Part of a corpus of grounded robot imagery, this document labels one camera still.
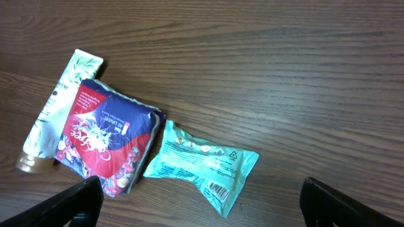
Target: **turquoise plastic wrapper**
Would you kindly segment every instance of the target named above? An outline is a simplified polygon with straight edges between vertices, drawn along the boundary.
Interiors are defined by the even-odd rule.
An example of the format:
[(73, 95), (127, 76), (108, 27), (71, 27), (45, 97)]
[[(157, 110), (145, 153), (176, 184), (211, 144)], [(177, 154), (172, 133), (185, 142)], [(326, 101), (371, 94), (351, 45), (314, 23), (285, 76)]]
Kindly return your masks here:
[(259, 154), (196, 138), (168, 120), (160, 152), (143, 176), (193, 182), (226, 218)]

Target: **barcode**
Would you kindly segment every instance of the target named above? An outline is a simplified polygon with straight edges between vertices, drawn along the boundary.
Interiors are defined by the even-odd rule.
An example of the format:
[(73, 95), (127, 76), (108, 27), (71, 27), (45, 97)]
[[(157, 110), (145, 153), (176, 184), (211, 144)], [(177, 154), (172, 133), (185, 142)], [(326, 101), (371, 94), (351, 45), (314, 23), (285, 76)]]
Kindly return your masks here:
[(229, 196), (230, 194), (230, 192), (227, 189), (215, 183), (211, 183), (209, 185), (209, 189), (214, 191), (214, 193), (216, 193), (217, 197), (219, 197), (221, 201), (225, 201), (227, 199), (227, 196)]

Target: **brown cap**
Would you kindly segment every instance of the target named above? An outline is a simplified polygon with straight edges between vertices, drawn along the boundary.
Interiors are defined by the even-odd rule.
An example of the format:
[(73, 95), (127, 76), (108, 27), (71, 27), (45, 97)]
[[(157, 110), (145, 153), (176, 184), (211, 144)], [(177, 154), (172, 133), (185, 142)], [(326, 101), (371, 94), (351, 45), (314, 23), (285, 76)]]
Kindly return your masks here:
[(39, 158), (21, 152), (15, 167), (30, 173), (46, 173), (51, 169), (54, 160), (54, 158)]

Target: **wood grain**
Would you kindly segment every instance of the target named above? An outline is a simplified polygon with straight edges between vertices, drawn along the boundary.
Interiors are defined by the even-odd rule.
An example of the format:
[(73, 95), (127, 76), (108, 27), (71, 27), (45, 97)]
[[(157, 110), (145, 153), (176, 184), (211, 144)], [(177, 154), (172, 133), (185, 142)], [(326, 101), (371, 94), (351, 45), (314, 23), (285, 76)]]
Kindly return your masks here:
[[(0, 221), (81, 180), (14, 167), (75, 48), (189, 133), (256, 151), (227, 219), (190, 183), (141, 178), (98, 226), (304, 226), (314, 176), (404, 222), (401, 1), (0, 1)], [(148, 162), (157, 154), (162, 133)]]

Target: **tissue packet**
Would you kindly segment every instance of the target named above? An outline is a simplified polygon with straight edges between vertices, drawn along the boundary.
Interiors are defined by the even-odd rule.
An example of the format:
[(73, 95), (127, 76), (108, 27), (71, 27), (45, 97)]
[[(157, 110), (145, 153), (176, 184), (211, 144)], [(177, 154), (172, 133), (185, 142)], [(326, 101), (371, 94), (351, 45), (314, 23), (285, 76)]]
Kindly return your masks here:
[(100, 177), (104, 192), (128, 194), (165, 115), (96, 79), (84, 79), (55, 158), (84, 178)]
[(253, 151), (193, 137), (167, 120), (160, 152), (143, 176), (193, 182), (226, 218), (258, 157)]

